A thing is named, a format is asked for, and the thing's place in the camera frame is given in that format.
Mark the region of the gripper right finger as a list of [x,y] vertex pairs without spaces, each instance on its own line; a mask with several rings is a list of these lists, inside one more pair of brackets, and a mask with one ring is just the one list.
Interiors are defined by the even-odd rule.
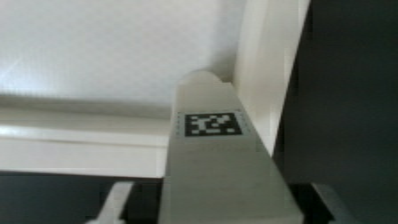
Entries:
[[304,213],[304,224],[356,224],[356,217],[329,185],[295,183],[290,190]]

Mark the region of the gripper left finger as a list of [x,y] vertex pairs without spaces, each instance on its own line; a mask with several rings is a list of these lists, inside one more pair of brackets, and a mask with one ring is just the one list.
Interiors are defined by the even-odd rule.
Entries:
[[85,224],[157,224],[160,187],[157,182],[116,182],[98,215]]

